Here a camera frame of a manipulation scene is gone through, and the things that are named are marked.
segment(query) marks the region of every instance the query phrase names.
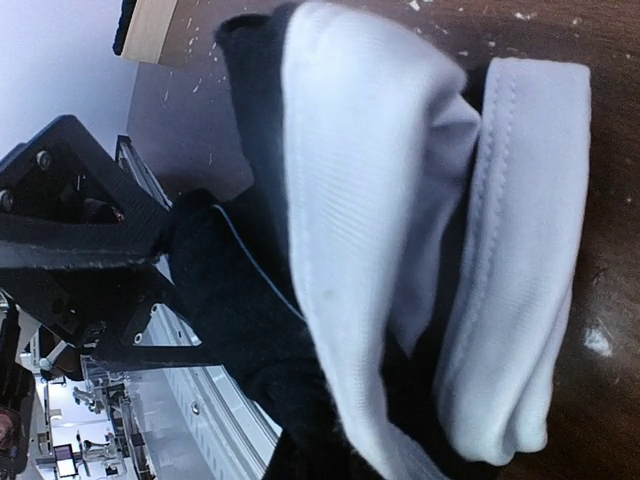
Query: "bolt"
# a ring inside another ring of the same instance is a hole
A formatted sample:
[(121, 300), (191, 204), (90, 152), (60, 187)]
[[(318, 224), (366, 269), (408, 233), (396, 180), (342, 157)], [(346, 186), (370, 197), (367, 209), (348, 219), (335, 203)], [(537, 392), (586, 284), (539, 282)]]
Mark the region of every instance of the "bolt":
[(9, 190), (0, 190), (0, 207), (5, 212), (13, 208), (13, 194)]
[(36, 162), (38, 163), (38, 166), (43, 172), (46, 172), (47, 170), (49, 170), (49, 167), (51, 167), (52, 161), (53, 161), (53, 158), (51, 157), (51, 154), (46, 150), (42, 150), (36, 156)]

